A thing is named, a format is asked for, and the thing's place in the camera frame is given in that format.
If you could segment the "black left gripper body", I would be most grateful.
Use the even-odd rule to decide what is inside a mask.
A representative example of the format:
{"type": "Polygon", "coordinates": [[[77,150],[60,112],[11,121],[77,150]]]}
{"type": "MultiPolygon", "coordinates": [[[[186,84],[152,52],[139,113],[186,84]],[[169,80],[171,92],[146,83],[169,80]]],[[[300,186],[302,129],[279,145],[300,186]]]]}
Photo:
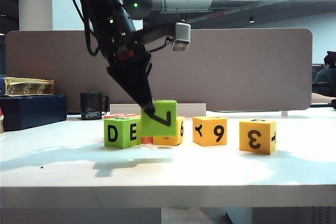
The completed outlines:
{"type": "Polygon", "coordinates": [[[107,60],[107,69],[146,69],[151,54],[141,39],[125,39],[110,34],[101,35],[101,53],[107,60]]]}

